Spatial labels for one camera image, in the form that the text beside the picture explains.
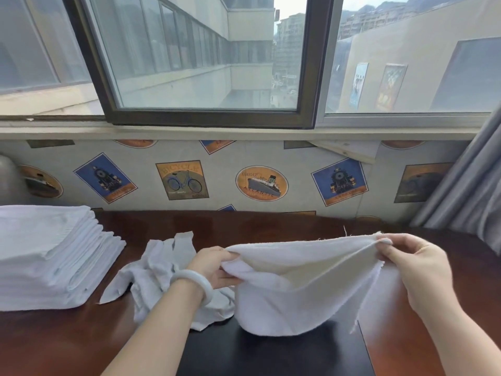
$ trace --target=white cloth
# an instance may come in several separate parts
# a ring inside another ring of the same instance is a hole
[[[373,234],[228,247],[241,256],[222,267],[245,281],[235,290],[235,318],[255,335],[298,335],[347,303],[356,322],[384,264],[376,258],[376,242]]]
[[[167,291],[170,278],[185,269],[196,255],[192,232],[177,233],[174,239],[150,240],[140,260],[124,266],[104,290],[100,303],[114,301],[132,283],[134,321],[141,323]],[[191,328],[202,331],[211,323],[233,316],[235,293],[231,288],[214,291],[211,302],[197,310]]]
[[[125,247],[89,207],[0,207],[0,311],[82,305]]]

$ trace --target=hand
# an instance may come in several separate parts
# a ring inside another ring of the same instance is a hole
[[[397,266],[409,303],[421,318],[460,308],[452,287],[450,264],[442,248],[407,233],[382,234],[378,238],[388,238],[404,250],[385,243],[376,245]]]
[[[213,289],[226,286],[235,286],[242,282],[221,269],[221,262],[231,261],[239,257],[239,254],[228,252],[220,246],[212,246],[202,249],[191,260],[186,269],[200,273],[208,279]]]

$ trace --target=curtain fold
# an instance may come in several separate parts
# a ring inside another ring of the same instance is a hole
[[[411,226],[473,233],[501,253],[501,104]]]

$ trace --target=dark brown window frame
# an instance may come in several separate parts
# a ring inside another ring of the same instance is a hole
[[[334,0],[308,0],[297,111],[118,108],[82,0],[63,0],[105,119],[115,125],[313,129]],[[19,120],[26,116],[16,116]],[[102,120],[102,116],[37,116],[36,120]]]

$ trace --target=wallpaper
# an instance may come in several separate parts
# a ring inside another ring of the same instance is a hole
[[[304,141],[0,141],[36,204],[408,222],[466,141],[383,141],[366,164]]]

